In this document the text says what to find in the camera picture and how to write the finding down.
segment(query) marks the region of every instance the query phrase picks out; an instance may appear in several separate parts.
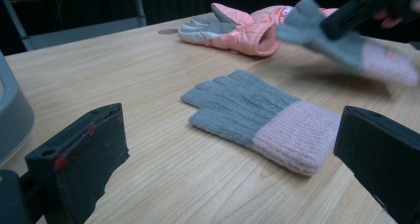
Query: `wood grain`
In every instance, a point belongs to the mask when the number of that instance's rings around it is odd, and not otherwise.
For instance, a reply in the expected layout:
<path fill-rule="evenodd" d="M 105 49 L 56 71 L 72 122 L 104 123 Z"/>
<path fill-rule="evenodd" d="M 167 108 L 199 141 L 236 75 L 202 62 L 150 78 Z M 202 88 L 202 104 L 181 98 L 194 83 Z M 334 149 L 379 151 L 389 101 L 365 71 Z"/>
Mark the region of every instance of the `wood grain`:
<path fill-rule="evenodd" d="M 183 20 L 7 56 L 43 143 L 94 108 L 123 104 L 130 158 L 109 180 L 88 223 L 393 223 L 337 158 L 305 177 L 188 124 L 180 96 L 244 69 L 336 113 L 359 106 L 420 131 L 420 89 L 351 75 L 305 49 L 269 58 L 183 43 Z M 420 55 L 410 46 L 382 42 Z"/>

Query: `gray plastic object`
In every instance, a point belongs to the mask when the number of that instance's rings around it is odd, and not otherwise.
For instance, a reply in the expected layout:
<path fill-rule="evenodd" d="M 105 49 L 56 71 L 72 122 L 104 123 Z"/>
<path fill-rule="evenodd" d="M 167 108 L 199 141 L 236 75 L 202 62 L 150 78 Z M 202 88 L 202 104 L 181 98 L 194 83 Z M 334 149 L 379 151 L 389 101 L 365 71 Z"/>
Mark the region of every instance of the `gray plastic object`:
<path fill-rule="evenodd" d="M 0 164 L 26 141 L 34 126 L 34 111 L 0 52 Z"/>

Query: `pink puffy glove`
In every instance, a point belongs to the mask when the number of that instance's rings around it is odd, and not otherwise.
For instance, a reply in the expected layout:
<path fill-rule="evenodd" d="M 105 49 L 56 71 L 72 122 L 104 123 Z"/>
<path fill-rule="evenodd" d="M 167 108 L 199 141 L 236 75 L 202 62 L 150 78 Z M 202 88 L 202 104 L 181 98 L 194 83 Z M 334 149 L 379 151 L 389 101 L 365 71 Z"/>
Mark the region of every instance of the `pink puffy glove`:
<path fill-rule="evenodd" d="M 192 17 L 178 31 L 188 43 L 243 53 L 249 56 L 271 56 L 278 48 L 276 26 L 282 22 L 290 6 L 271 6 L 248 14 L 213 3 L 216 17 Z"/>

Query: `dark background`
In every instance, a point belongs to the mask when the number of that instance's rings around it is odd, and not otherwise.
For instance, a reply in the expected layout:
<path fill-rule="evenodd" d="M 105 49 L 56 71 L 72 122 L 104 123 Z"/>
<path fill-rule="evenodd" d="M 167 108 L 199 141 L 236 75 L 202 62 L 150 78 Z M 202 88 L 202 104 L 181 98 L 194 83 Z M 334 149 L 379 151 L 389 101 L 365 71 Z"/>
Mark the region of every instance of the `dark background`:
<path fill-rule="evenodd" d="M 299 0 L 143 0 L 148 25 L 210 12 L 210 4 L 253 12 L 266 6 L 294 5 Z M 340 7 L 349 0 L 316 0 L 321 7 Z M 61 3 L 61 20 L 57 19 L 57 3 Z M 14 3 L 14 8 L 28 35 L 37 35 L 97 23 L 134 17 L 134 0 L 38 0 Z M 0 50 L 5 55 L 25 51 L 11 19 L 0 3 Z M 365 35 L 399 42 L 420 41 L 420 20 L 382 30 L 378 23 L 361 26 Z"/>

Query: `glove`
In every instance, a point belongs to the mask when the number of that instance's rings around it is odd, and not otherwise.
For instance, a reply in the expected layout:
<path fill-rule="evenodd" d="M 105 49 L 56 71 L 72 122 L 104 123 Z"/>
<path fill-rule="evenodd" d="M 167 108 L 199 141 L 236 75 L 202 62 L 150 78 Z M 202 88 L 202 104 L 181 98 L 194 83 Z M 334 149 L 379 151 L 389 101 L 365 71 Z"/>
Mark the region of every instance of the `glove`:
<path fill-rule="evenodd" d="M 272 6 L 249 15 L 221 4 L 211 5 L 214 16 L 192 17 L 178 31 L 188 43 L 231 50 L 249 56 L 271 56 L 278 48 L 275 29 L 292 9 Z"/>
<path fill-rule="evenodd" d="M 314 0 L 301 0 L 278 25 L 276 36 L 283 42 L 324 54 L 361 76 L 407 86 L 419 84 L 419 72 L 406 55 L 362 38 L 355 32 L 330 41 L 320 27 L 324 19 Z"/>
<path fill-rule="evenodd" d="M 293 171 L 312 175 L 332 154 L 340 116 L 238 70 L 195 86 L 181 100 L 189 122 Z"/>

